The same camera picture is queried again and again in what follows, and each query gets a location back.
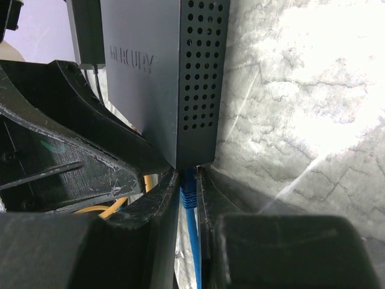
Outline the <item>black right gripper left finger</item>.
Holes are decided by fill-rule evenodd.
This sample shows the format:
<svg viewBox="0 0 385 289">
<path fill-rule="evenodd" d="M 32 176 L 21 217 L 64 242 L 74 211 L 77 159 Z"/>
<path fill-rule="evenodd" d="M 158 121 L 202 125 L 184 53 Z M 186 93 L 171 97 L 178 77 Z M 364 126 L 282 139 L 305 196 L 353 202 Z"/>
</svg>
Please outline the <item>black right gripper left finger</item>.
<svg viewBox="0 0 385 289">
<path fill-rule="evenodd" d="M 2 288 L 172 288 L 179 175 L 104 220 L 1 214 Z"/>
</svg>

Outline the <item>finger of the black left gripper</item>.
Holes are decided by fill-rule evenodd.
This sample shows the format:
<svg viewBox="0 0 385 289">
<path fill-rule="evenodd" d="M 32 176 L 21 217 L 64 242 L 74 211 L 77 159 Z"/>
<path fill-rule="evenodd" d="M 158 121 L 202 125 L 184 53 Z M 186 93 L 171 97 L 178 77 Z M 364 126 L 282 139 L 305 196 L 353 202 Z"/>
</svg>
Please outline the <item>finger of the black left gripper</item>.
<svg viewBox="0 0 385 289">
<path fill-rule="evenodd" d="M 77 211 L 142 193 L 134 166 L 34 108 L 1 68 L 1 201 L 8 211 Z"/>
<path fill-rule="evenodd" d="M 2 60 L 1 68 L 34 108 L 105 153 L 144 175 L 171 168 L 157 149 L 98 100 L 75 63 Z"/>
</svg>

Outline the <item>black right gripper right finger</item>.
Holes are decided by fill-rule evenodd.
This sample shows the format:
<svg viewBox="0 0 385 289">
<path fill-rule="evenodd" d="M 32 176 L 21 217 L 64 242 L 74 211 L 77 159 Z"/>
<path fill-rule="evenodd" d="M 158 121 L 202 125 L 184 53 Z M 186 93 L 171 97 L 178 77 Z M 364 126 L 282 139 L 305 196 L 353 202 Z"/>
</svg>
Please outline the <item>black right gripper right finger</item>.
<svg viewBox="0 0 385 289">
<path fill-rule="evenodd" d="M 203 288 L 380 288 L 345 218 L 246 213 L 197 172 Z"/>
</svg>

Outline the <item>black network switch box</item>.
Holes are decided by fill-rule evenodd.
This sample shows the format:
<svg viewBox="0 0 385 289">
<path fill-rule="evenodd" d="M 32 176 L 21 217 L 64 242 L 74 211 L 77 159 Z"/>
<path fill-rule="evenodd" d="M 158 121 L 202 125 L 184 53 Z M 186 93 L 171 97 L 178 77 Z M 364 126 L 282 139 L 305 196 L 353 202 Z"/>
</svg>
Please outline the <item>black network switch box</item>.
<svg viewBox="0 0 385 289">
<path fill-rule="evenodd" d="M 215 158 L 229 1 L 102 1 L 110 102 L 175 169 Z"/>
</svg>

